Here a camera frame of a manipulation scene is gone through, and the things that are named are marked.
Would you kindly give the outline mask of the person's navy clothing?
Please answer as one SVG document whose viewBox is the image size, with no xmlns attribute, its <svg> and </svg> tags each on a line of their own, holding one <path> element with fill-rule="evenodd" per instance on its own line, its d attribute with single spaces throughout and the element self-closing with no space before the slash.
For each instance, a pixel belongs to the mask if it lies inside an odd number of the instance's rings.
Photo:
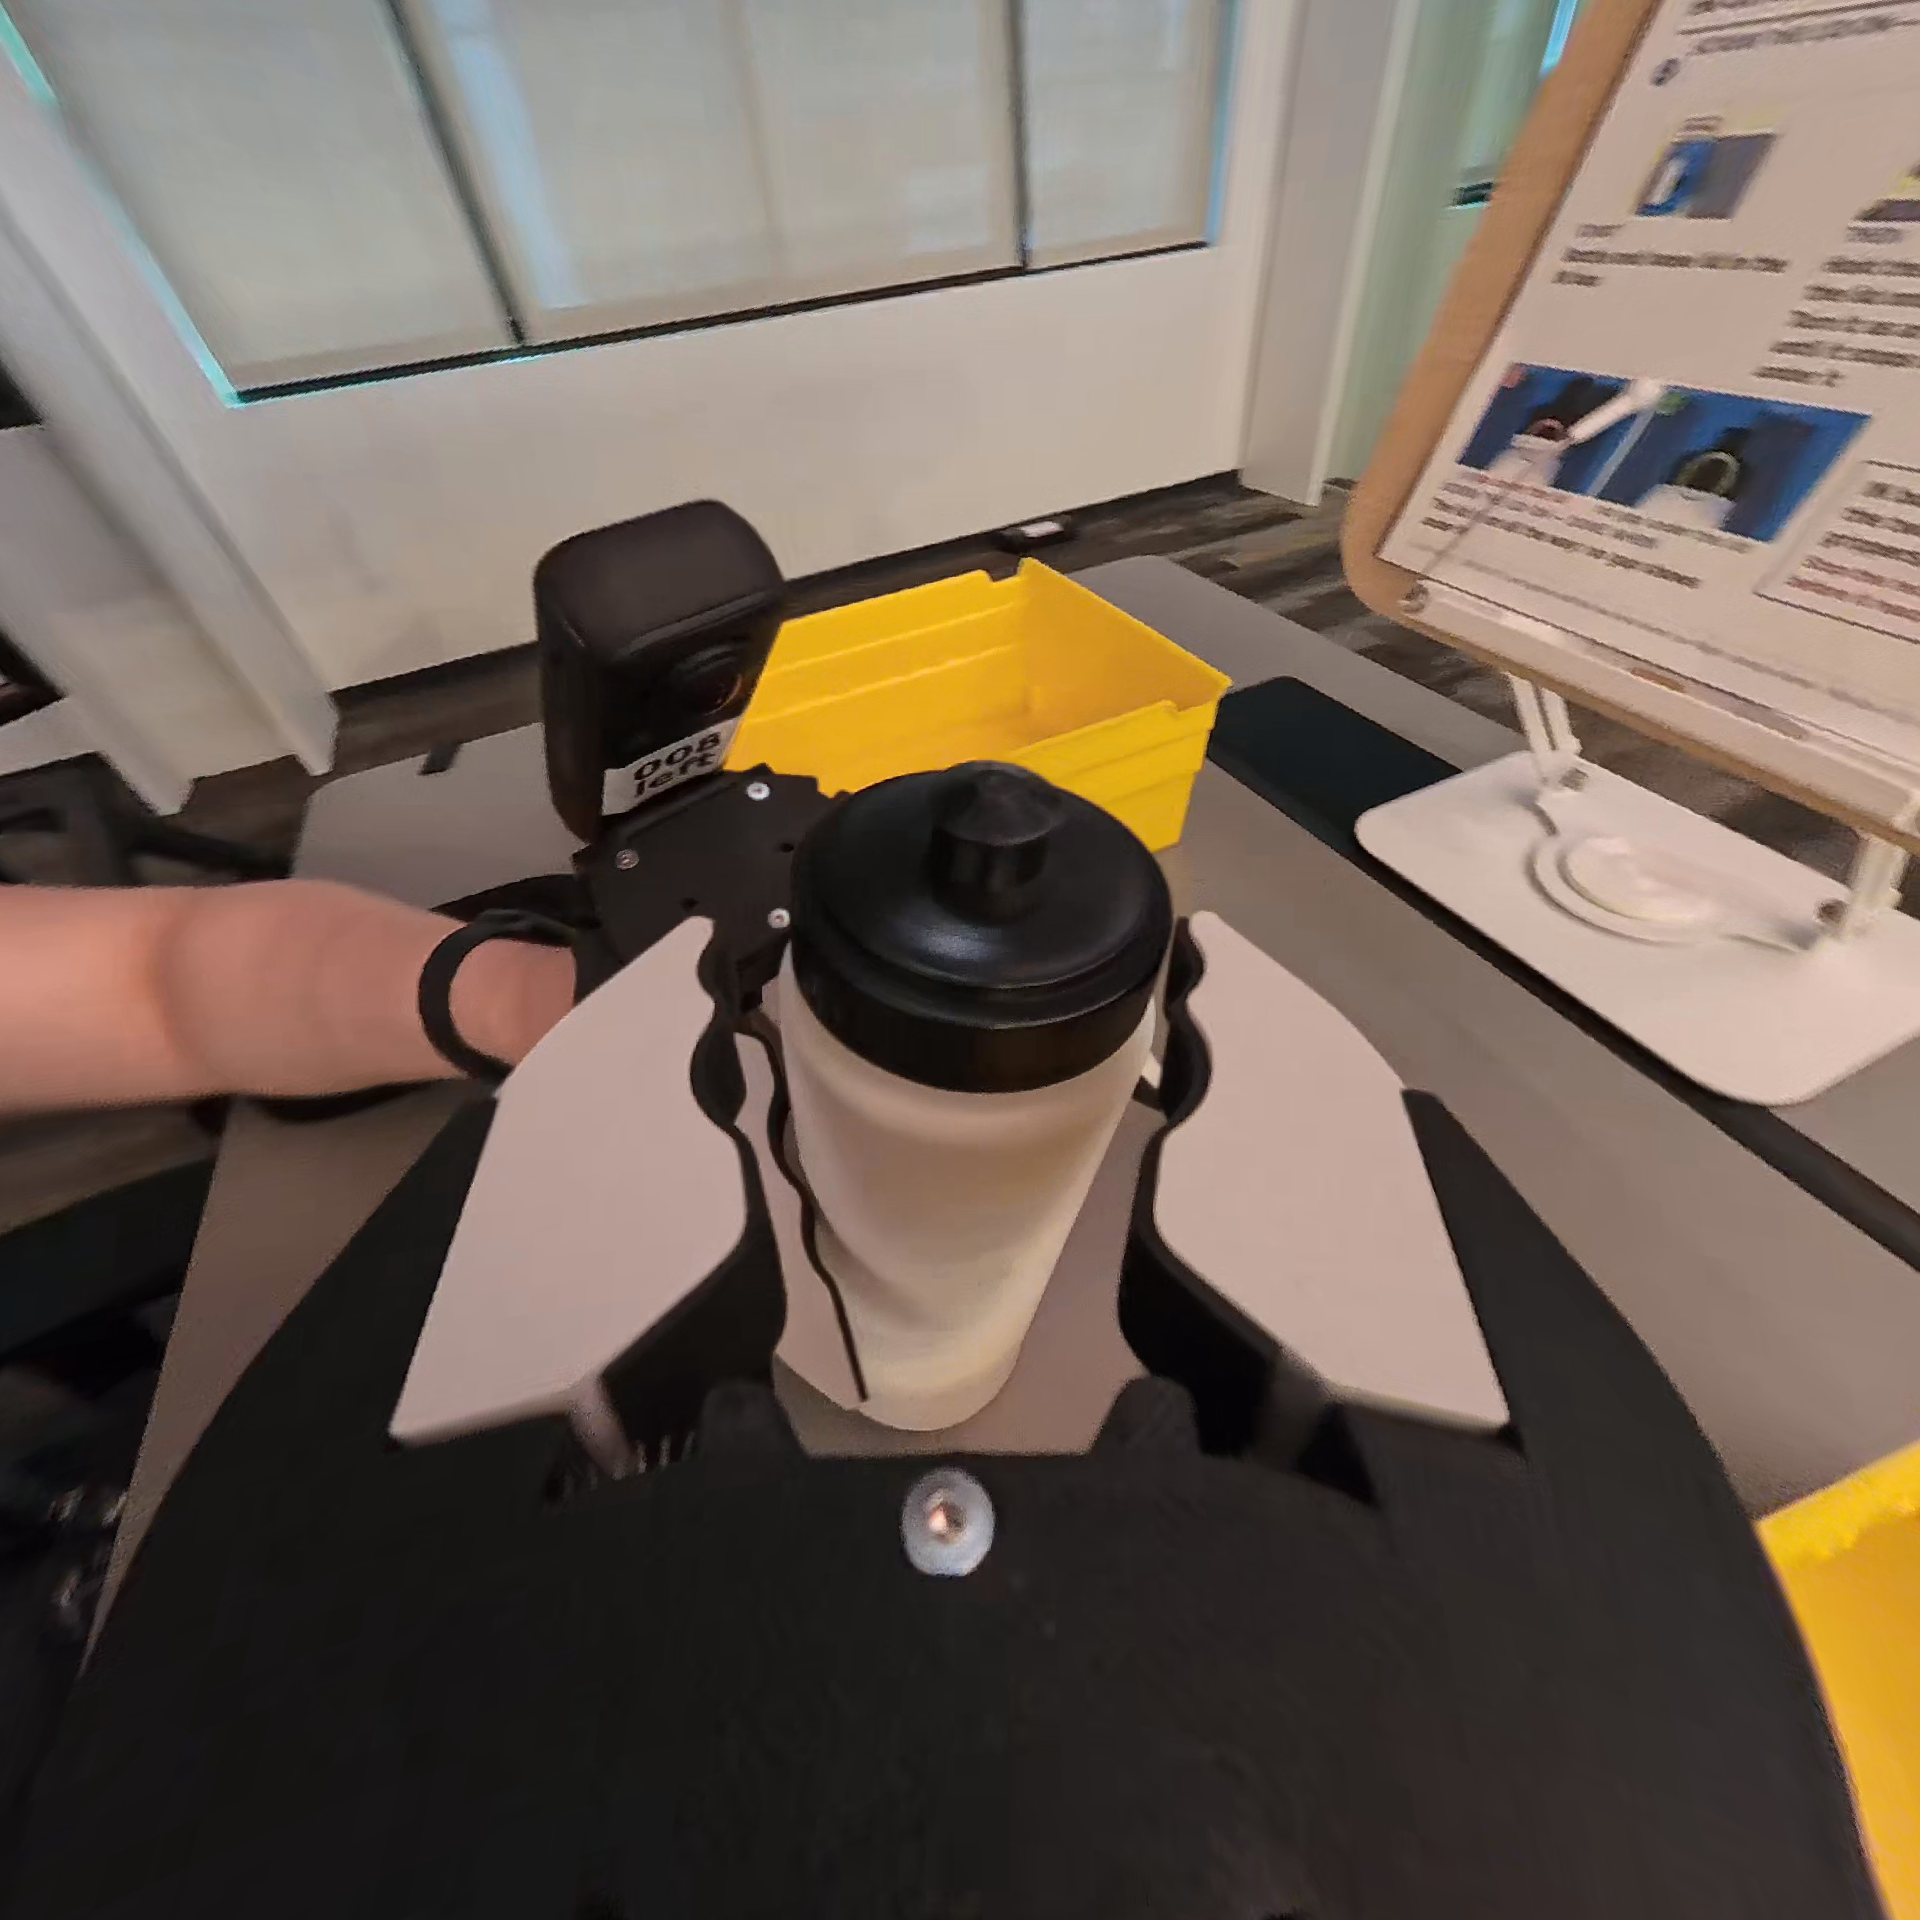
<svg viewBox="0 0 1920 1920">
<path fill-rule="evenodd" d="M 193 1257 L 210 1157 L 2 1236 L 2 1653 L 77 1663 Z"/>
</svg>

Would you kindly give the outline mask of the white plastic bottle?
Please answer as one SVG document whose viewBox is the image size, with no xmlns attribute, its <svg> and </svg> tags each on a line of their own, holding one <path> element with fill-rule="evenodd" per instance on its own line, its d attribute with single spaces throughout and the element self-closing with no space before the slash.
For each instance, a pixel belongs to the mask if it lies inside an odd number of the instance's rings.
<svg viewBox="0 0 1920 1920">
<path fill-rule="evenodd" d="M 1089 1071 L 1034 1091 L 946 1091 L 869 1064 L 775 987 L 790 1136 L 859 1373 L 888 1427 L 947 1427 L 1014 1372 L 1044 1282 L 1131 1105 L 1148 1004 Z"/>
</svg>

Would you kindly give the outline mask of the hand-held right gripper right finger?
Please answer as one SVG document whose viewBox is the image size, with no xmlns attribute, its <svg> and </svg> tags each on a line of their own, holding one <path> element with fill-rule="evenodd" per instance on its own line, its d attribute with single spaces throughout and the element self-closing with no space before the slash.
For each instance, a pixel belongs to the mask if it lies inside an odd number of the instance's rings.
<svg viewBox="0 0 1920 1920">
<path fill-rule="evenodd" d="M 1210 909 L 1176 927 L 1159 1095 L 1116 1316 L 1202 1449 L 1309 1449 L 1352 1406 L 1508 1426 L 1400 1074 Z"/>
</svg>

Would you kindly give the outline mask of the white framed window partition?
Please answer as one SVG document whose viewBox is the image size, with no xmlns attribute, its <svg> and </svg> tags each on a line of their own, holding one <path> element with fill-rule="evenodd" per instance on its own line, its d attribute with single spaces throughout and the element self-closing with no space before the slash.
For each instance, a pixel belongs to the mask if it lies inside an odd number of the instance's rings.
<svg viewBox="0 0 1920 1920">
<path fill-rule="evenodd" d="M 1304 11 L 4 1 L 7 352 L 286 706 L 693 497 L 811 574 L 1210 476 Z"/>
</svg>

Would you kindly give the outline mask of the black wristband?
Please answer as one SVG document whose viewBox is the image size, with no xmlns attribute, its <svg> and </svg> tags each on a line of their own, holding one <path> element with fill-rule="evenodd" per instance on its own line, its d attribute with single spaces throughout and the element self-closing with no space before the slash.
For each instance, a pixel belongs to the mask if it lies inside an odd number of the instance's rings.
<svg viewBox="0 0 1920 1920">
<path fill-rule="evenodd" d="M 517 1038 L 513 1051 L 504 1055 L 476 1044 L 459 1025 L 457 1013 L 459 974 L 467 960 L 491 946 L 520 947 L 523 956 L 538 951 L 560 967 L 554 991 L 544 993 L 550 1004 L 543 1004 L 538 1013 L 524 1015 L 530 1031 Z M 423 960 L 416 983 L 423 1038 L 455 1074 L 474 1085 L 500 1088 L 513 1074 L 513 1067 L 530 1055 L 538 1038 L 544 1038 L 570 1013 L 578 1000 L 582 974 L 582 932 L 577 926 L 550 913 L 535 913 L 533 909 L 482 909 L 472 920 L 459 920 Z"/>
</svg>

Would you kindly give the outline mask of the white board stand base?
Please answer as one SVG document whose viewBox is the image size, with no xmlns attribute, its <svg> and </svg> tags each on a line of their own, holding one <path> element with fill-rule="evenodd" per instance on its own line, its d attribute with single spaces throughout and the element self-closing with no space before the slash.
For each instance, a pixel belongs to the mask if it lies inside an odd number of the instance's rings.
<svg viewBox="0 0 1920 1920">
<path fill-rule="evenodd" d="M 1599 768 L 1508 680 L 1524 746 L 1372 805 L 1356 845 L 1703 1091 L 1802 1105 L 1917 1037 L 1909 849 L 1845 883 Z"/>
</svg>

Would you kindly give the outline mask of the black bottle lid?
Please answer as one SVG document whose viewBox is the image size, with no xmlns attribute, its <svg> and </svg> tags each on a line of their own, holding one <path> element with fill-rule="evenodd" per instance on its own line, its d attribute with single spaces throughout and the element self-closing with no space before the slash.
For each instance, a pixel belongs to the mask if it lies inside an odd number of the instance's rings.
<svg viewBox="0 0 1920 1920">
<path fill-rule="evenodd" d="M 1138 834 L 1008 761 L 858 790 L 790 862 L 807 1010 L 859 1062 L 936 1091 L 1099 1067 L 1138 1031 L 1173 926 Z"/>
</svg>

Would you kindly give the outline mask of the person's left forearm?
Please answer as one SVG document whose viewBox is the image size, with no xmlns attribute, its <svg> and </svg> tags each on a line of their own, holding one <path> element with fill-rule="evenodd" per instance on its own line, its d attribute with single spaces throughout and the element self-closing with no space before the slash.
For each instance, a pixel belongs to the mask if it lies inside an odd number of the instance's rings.
<svg viewBox="0 0 1920 1920">
<path fill-rule="evenodd" d="M 420 971 L 450 923 L 321 879 L 4 886 L 2 1113 L 450 1075 Z"/>
</svg>

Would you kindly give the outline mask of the person's left hand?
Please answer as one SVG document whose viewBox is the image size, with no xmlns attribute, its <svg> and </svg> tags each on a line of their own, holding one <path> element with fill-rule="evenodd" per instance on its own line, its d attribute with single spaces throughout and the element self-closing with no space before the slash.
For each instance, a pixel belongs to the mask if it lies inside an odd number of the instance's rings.
<svg viewBox="0 0 1920 1920">
<path fill-rule="evenodd" d="M 574 1007 L 577 986 L 570 947 L 486 940 L 450 974 L 450 1031 L 472 1052 L 517 1067 Z"/>
</svg>

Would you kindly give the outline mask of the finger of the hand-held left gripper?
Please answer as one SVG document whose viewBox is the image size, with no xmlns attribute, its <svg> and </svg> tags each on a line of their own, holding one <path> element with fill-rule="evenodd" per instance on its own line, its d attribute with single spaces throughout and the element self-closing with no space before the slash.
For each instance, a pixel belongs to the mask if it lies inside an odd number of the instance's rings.
<svg viewBox="0 0 1920 1920">
<path fill-rule="evenodd" d="M 842 1301 L 814 1257 L 814 1204 L 797 1163 L 780 1037 L 766 1010 L 743 1015 L 739 1064 L 747 1085 L 739 1128 L 756 1152 L 784 1281 L 784 1332 L 775 1355 L 828 1403 L 864 1406 L 864 1373 Z"/>
</svg>

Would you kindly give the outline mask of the yellow plastic bin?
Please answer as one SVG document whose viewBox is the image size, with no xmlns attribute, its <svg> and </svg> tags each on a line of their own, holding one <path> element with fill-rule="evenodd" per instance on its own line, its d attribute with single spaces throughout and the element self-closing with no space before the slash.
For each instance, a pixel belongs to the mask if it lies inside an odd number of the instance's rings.
<svg viewBox="0 0 1920 1920">
<path fill-rule="evenodd" d="M 1757 1521 L 1889 1917 L 1917 1914 L 1917 1446 Z"/>
<path fill-rule="evenodd" d="M 825 795 L 1006 761 L 1176 845 L 1227 672 L 1041 561 L 784 621 L 727 753 Z"/>
</svg>

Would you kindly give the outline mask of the wooden instruction sheet board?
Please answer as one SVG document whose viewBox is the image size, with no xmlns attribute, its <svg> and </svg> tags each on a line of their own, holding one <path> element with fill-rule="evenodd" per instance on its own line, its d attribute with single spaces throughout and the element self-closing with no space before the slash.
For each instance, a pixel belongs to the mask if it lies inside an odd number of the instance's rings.
<svg viewBox="0 0 1920 1920">
<path fill-rule="evenodd" d="M 1914 852 L 1917 4 L 1591 4 L 1339 560 L 1366 608 Z"/>
</svg>

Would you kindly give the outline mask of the black smooth desk mat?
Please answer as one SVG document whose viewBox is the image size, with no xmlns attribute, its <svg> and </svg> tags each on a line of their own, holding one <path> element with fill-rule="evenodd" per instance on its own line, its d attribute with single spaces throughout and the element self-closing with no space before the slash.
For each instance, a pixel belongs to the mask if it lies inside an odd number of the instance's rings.
<svg viewBox="0 0 1920 1920">
<path fill-rule="evenodd" d="M 1454 764 L 1297 677 L 1227 692 L 1207 757 L 1335 838 L 1352 834 L 1368 809 L 1456 775 Z"/>
</svg>

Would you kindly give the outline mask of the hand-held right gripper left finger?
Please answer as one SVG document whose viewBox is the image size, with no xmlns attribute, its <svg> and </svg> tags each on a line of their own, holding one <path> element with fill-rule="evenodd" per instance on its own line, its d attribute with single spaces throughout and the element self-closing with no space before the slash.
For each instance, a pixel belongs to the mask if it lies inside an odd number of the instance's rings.
<svg viewBox="0 0 1920 1920">
<path fill-rule="evenodd" d="M 768 1383 L 784 1274 L 736 1025 L 731 956 L 689 917 L 507 1074 L 395 1441 L 560 1420 L 594 1463 L 676 1463 L 714 1389 Z"/>
</svg>

